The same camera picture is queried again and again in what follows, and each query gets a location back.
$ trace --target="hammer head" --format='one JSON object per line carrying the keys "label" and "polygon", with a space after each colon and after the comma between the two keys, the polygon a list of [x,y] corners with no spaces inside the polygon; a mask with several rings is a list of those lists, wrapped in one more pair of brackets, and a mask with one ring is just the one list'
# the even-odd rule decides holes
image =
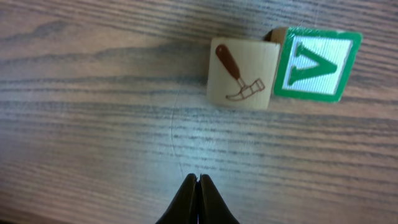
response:
{"label": "hammer head", "polygon": [[250,86],[244,86],[238,94],[235,95],[228,95],[226,98],[231,101],[241,101],[249,98],[253,94],[264,90],[266,86],[261,81],[261,79],[257,79],[254,83]]}

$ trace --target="green border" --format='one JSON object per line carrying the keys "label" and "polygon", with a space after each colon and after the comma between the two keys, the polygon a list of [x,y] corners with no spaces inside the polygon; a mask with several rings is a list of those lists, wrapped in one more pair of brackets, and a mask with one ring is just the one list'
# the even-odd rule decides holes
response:
{"label": "green border", "polygon": [[[286,75],[287,64],[289,62],[290,51],[292,50],[293,46],[293,38],[291,37],[294,37],[296,35],[307,36],[307,37],[329,37],[334,39],[345,39],[353,41],[353,45],[351,46],[351,50],[347,57],[343,74],[341,74],[338,88],[334,95],[306,93],[302,91],[282,89]],[[343,96],[343,92],[347,85],[349,75],[354,66],[356,54],[361,46],[361,42],[363,39],[362,34],[359,32],[342,32],[337,30],[316,30],[316,29],[297,27],[297,28],[289,28],[288,31],[286,32],[285,39],[286,41],[284,42],[282,53],[280,55],[277,78],[275,80],[275,85],[274,85],[274,94],[277,96],[287,96],[291,98],[326,101],[330,103],[339,102],[341,97]]]}

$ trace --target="wooden table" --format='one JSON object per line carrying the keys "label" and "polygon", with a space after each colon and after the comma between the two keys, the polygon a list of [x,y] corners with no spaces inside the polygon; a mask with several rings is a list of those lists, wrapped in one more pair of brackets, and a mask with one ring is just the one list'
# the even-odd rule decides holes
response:
{"label": "wooden table", "polygon": [[[206,101],[210,40],[364,34],[344,97]],[[0,0],[0,219],[154,223],[210,174],[242,223],[398,222],[398,3]]]}

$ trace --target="brown hammer print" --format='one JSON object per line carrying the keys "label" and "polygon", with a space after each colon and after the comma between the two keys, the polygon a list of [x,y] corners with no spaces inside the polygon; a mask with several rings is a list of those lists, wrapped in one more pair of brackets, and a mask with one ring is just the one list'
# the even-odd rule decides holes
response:
{"label": "brown hammer print", "polygon": [[249,98],[253,94],[260,92],[266,88],[261,79],[257,79],[250,86],[247,86],[243,79],[241,78],[241,73],[239,67],[232,57],[231,52],[228,50],[227,46],[220,44],[216,48],[216,55],[224,67],[227,69],[228,73],[237,81],[241,90],[239,93],[234,95],[227,95],[226,99],[231,101],[241,101]]}

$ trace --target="toy block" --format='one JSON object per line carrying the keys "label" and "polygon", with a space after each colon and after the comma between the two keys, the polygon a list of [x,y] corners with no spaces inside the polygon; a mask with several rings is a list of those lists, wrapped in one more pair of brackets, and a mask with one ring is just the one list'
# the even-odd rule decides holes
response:
{"label": "toy block", "polygon": [[362,34],[285,27],[272,31],[281,44],[274,94],[339,102],[354,65]]}
{"label": "toy block", "polygon": [[267,109],[279,50],[280,45],[271,42],[213,39],[208,100],[233,108]]}

